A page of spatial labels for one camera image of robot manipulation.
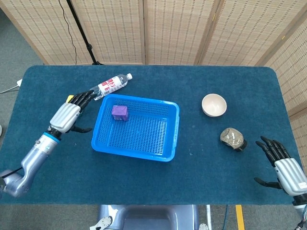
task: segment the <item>white bowl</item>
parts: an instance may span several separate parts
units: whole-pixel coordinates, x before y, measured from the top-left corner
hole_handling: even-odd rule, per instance
[[[215,93],[206,95],[201,102],[201,106],[203,112],[212,117],[223,115],[227,109],[225,99]]]

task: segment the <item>white cable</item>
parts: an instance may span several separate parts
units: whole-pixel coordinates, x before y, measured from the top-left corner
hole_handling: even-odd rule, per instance
[[[15,88],[17,88],[17,87],[18,87],[18,85],[15,85],[14,87],[9,88],[8,90],[5,90],[5,91],[0,92],[0,94],[1,94],[1,93],[5,93],[5,92],[7,92],[7,91],[10,91],[10,90],[12,90],[12,89],[15,89]]]
[[[210,205],[206,205],[206,210],[207,210],[207,224],[208,224],[208,229],[209,229],[209,230],[212,230],[211,209],[210,209]]]

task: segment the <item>black cable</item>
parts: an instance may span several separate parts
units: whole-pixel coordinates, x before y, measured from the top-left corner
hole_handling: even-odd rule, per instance
[[[223,230],[226,230],[227,215],[228,215],[228,205],[226,205],[226,209],[225,209],[225,218],[224,218],[224,224],[222,228]]]
[[[302,230],[304,227],[305,221],[301,221],[297,224],[297,227],[294,230]]]
[[[69,24],[68,24],[68,22],[66,21],[66,18],[65,18],[65,11],[64,11],[64,8],[62,7],[62,4],[61,4],[60,0],[59,0],[59,5],[61,6],[61,8],[62,8],[62,10],[63,10],[63,17],[64,17],[64,20],[65,20],[65,22],[66,22],[66,24],[67,24],[67,27],[68,27],[68,33],[69,33],[69,35],[71,36],[71,43],[72,43],[73,47],[75,48],[75,65],[77,65],[77,49],[76,49],[75,45],[73,44],[72,35],[71,35],[70,30],[69,30]]]
[[[2,176],[2,178],[4,179],[4,178],[6,178],[6,177],[8,177],[8,176],[10,176],[10,175],[12,175],[12,174],[14,174],[15,172],[21,170],[21,169],[22,169],[22,167],[20,167],[19,169],[14,170],[13,172],[10,172],[10,173],[8,173],[8,174]]]

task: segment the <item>blue cable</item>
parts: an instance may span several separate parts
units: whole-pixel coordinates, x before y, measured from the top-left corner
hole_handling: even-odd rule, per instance
[[[307,205],[304,207],[304,210],[303,210],[303,214],[302,214],[303,221],[306,221],[306,212],[307,212]]]
[[[225,211],[225,218],[224,218],[223,230],[226,230],[227,215],[228,215],[228,205],[226,205],[226,211]]]

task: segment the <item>bottle cap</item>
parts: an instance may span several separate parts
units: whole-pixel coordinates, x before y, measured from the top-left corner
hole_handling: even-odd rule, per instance
[[[127,74],[127,77],[128,77],[128,80],[131,80],[131,79],[132,79],[131,73],[128,73],[128,74]]]

